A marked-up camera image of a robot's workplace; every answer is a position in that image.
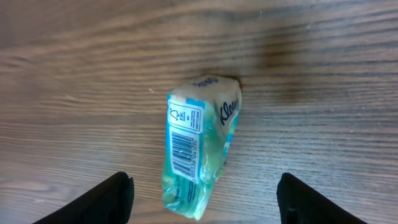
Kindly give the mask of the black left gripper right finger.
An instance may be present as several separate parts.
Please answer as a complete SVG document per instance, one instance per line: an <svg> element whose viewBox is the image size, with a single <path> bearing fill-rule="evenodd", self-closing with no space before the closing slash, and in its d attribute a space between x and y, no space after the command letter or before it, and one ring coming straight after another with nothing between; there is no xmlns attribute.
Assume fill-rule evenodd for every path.
<svg viewBox="0 0 398 224"><path fill-rule="evenodd" d="M365 224L290 173L277 186L282 224Z"/></svg>

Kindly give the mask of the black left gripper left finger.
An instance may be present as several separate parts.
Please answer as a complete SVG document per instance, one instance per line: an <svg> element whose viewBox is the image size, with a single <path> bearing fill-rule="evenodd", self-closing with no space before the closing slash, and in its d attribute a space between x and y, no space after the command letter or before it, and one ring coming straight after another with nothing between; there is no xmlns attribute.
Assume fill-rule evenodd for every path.
<svg viewBox="0 0 398 224"><path fill-rule="evenodd" d="M117 172L35 224L126 224L133 202L133 178Z"/></svg>

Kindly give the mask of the teal Kleenex tissue pack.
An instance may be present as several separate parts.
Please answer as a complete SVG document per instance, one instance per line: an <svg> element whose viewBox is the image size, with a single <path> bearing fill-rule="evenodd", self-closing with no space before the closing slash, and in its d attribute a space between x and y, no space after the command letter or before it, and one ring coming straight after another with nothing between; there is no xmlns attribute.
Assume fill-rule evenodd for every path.
<svg viewBox="0 0 398 224"><path fill-rule="evenodd" d="M167 95L162 200L199 220L223 166L242 106L236 78L205 75Z"/></svg>

